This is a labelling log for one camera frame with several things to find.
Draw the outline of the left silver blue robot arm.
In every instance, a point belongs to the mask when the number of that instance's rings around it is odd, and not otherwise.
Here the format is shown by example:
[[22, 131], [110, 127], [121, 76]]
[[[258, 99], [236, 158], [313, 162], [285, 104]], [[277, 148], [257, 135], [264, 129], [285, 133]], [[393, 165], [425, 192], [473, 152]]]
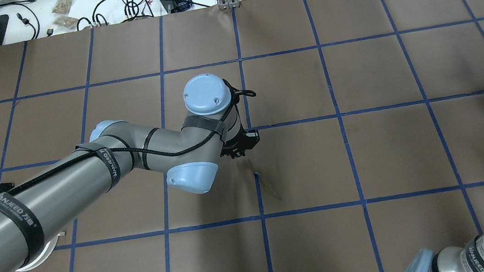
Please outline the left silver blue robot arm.
[[260, 139], [246, 130], [237, 108], [256, 92], [214, 74], [190, 79], [182, 100], [188, 111], [178, 131], [105, 120], [88, 143], [8, 192], [0, 193], [0, 272], [37, 260], [48, 242], [132, 170], [160, 172], [168, 186], [204, 194], [222, 156], [238, 158]]

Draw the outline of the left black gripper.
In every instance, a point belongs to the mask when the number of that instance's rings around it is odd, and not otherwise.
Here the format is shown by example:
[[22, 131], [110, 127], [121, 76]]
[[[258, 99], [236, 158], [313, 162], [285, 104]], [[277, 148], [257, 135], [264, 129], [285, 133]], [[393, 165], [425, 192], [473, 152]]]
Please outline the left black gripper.
[[230, 157], [236, 159], [246, 156], [247, 150], [252, 150], [260, 142], [258, 130], [241, 129], [237, 135], [228, 140], [220, 152], [221, 157]]

